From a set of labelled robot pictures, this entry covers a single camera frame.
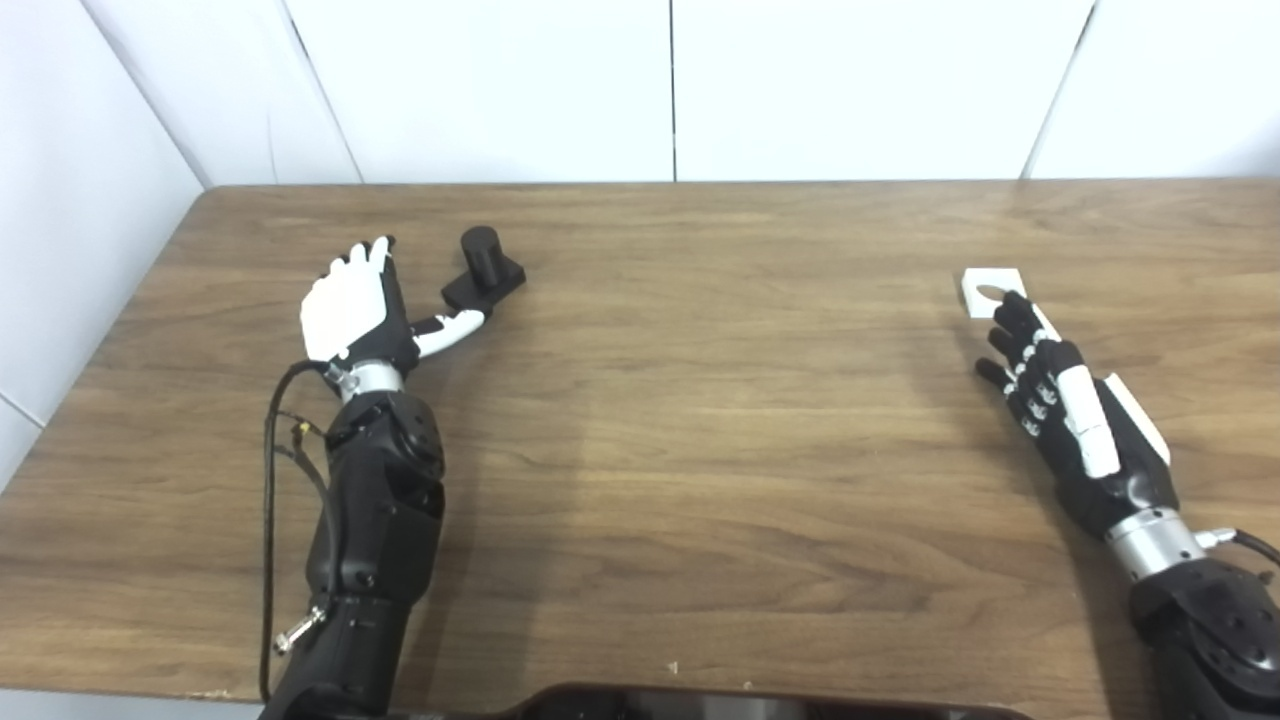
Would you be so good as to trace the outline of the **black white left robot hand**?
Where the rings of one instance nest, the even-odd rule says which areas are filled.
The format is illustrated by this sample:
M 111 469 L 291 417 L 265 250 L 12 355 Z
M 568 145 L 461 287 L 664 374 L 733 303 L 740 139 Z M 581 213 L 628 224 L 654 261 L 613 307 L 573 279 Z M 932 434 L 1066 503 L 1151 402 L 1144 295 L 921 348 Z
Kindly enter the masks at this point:
M 389 234 L 356 243 L 312 283 L 300 305 L 307 360 L 346 372 L 385 363 L 407 377 L 422 357 L 448 350 L 486 323 L 485 313 L 468 307 L 435 315 L 422 325 L 411 323 L 394 245 Z

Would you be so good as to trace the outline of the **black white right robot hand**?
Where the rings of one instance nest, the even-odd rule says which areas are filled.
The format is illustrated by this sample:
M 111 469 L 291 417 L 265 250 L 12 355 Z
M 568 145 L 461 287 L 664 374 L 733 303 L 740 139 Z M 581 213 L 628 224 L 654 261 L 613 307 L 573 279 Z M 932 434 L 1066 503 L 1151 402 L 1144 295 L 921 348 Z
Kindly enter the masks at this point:
M 1134 405 L 1088 368 L 1079 347 L 1016 291 L 1004 295 L 993 319 L 987 340 L 1002 361 L 978 357 L 975 373 L 1044 460 L 1068 518 L 1101 541 L 1140 511 L 1179 509 L 1167 459 Z

